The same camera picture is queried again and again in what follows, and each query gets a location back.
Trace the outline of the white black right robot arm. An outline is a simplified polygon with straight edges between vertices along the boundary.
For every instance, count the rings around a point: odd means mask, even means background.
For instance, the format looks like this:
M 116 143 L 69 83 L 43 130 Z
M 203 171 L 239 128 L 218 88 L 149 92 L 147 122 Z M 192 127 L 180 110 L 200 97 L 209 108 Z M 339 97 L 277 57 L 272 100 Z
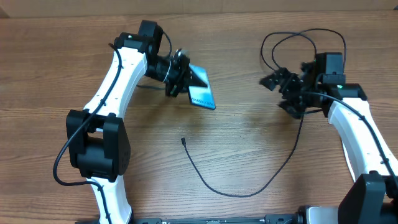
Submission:
M 315 55 L 302 74 L 279 68 L 259 80 L 279 88 L 279 107 L 295 119 L 318 108 L 338 132 L 354 184 L 337 207 L 302 206 L 293 215 L 268 215 L 277 223 L 397 223 L 397 158 L 393 155 L 357 83 L 347 83 L 343 54 Z

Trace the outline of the brown cardboard backdrop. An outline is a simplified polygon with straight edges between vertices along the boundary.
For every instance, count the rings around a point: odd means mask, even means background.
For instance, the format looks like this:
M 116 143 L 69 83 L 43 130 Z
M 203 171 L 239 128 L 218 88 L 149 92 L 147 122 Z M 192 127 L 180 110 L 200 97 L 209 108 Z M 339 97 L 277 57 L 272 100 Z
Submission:
M 1 17 L 381 11 L 395 7 L 397 0 L 1 0 Z

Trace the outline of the blue smartphone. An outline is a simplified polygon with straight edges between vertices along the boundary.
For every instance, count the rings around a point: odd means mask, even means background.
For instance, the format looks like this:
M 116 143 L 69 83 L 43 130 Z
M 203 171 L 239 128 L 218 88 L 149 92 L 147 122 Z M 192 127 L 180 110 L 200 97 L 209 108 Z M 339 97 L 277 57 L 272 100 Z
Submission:
M 206 70 L 202 67 L 190 64 L 192 72 L 207 84 L 207 87 L 189 86 L 188 95 L 192 105 L 201 106 L 209 110 L 215 110 L 216 104 L 211 90 L 210 81 Z

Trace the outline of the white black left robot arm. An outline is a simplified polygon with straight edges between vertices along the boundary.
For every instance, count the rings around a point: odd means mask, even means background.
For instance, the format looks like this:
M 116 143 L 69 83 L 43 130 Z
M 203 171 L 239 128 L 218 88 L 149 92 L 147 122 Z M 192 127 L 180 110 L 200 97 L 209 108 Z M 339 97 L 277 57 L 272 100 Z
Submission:
M 165 95 L 188 93 L 190 103 L 215 109 L 206 70 L 191 64 L 182 49 L 159 55 L 164 30 L 142 21 L 137 34 L 123 32 L 111 44 L 112 64 L 94 97 L 66 118 L 70 163 L 84 185 L 92 186 L 100 210 L 97 223 L 132 223 L 133 211 L 124 185 L 131 157 L 124 117 L 139 80 L 147 76 L 165 84 Z

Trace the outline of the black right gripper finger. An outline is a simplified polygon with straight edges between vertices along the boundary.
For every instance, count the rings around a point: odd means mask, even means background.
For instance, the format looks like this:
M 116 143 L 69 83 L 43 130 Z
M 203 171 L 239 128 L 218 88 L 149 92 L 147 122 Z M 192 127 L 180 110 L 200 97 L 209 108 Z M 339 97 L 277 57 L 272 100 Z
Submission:
M 294 119 L 301 119 L 305 115 L 305 109 L 289 101 L 281 101 L 279 107 L 286 111 Z
M 287 68 L 280 68 L 270 75 L 259 80 L 259 84 L 273 91 L 276 86 L 284 89 L 295 77 L 295 73 L 290 72 Z

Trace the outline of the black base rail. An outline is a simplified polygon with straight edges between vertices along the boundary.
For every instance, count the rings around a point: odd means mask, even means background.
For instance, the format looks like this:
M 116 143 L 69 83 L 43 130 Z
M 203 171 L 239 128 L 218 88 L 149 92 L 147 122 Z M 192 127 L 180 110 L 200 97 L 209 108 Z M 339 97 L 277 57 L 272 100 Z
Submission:
M 263 217 L 235 218 L 135 218 L 128 223 L 136 224 L 304 224 L 304 223 L 340 223 L 341 211 L 338 207 L 303 206 L 295 213 L 267 214 Z

